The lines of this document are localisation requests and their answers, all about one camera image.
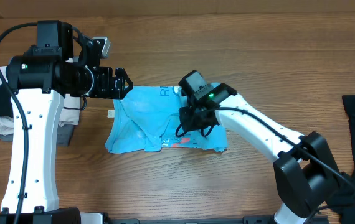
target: wooden table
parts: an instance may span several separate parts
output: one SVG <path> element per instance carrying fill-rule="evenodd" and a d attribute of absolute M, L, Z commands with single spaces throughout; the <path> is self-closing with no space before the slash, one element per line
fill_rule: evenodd
<path fill-rule="evenodd" d="M 36 19 L 0 19 L 7 28 Z M 123 67 L 135 85 L 177 85 L 193 69 L 226 82 L 280 124 L 327 140 L 351 173 L 348 119 L 341 96 L 355 94 L 355 13 L 89 17 L 63 19 L 84 34 L 108 36 L 102 65 Z M 7 36 L 0 64 L 36 42 L 35 28 Z M 240 218 L 280 206 L 272 165 L 229 132 L 224 153 L 163 149 L 109 154 L 111 100 L 89 99 L 69 147 L 58 147 L 61 207 L 106 211 L 113 218 Z M 0 141 L 0 206 L 11 143 Z M 331 223 L 337 214 L 325 212 Z"/>

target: blue cloth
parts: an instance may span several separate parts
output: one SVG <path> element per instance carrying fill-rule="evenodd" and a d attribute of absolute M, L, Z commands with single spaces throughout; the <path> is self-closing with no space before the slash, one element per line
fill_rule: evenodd
<path fill-rule="evenodd" d="M 162 147 L 224 151 L 228 146 L 226 131 L 219 125 L 207 137 L 202 137 L 200 131 L 175 136 L 180 124 L 179 108 L 185 98 L 178 87 L 135 86 L 123 100 L 113 100 L 115 119 L 105 147 L 115 154 L 141 149 L 158 152 Z"/>

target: table surface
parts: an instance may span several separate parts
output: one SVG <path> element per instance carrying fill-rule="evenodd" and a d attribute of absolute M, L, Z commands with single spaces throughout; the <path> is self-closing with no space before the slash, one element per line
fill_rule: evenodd
<path fill-rule="evenodd" d="M 36 19 L 0 19 L 0 34 Z M 167 86 L 193 69 L 225 82 L 276 122 L 321 133 L 339 168 L 353 169 L 341 96 L 355 94 L 355 13 L 87 17 L 63 19 L 89 37 L 108 36 L 102 65 L 123 67 L 135 85 Z M 7 36 L 0 64 L 36 42 L 35 28 Z M 273 214 L 281 201 L 272 164 L 228 132 L 223 153 L 163 149 L 109 154 L 111 100 L 88 99 L 69 147 L 57 148 L 61 207 L 113 218 L 241 218 Z M 0 206 L 11 143 L 0 141 Z M 326 211 L 331 223 L 337 214 Z"/>

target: white cloth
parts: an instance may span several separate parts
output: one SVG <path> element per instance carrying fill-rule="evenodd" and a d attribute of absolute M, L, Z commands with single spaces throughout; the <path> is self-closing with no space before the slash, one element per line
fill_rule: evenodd
<path fill-rule="evenodd" d="M 0 67 L 3 76 L 6 78 L 6 66 Z M 69 108 L 80 108 L 80 98 L 71 97 L 69 94 L 65 95 L 64 106 Z M 64 126 L 65 124 L 78 125 L 79 122 L 79 110 L 68 110 L 63 109 L 61 111 L 59 126 Z M 0 117 L 0 134 L 7 135 L 13 133 L 13 119 L 10 117 Z"/>

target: gray cloth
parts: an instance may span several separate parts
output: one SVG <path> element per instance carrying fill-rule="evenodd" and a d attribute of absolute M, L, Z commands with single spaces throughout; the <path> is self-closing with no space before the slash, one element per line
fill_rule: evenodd
<path fill-rule="evenodd" d="M 75 125 L 65 124 L 64 126 L 59 126 L 57 128 L 57 145 L 58 146 L 68 146 L 73 134 L 73 129 Z M 0 140 L 2 141 L 13 141 L 13 134 L 2 135 L 0 134 Z"/>

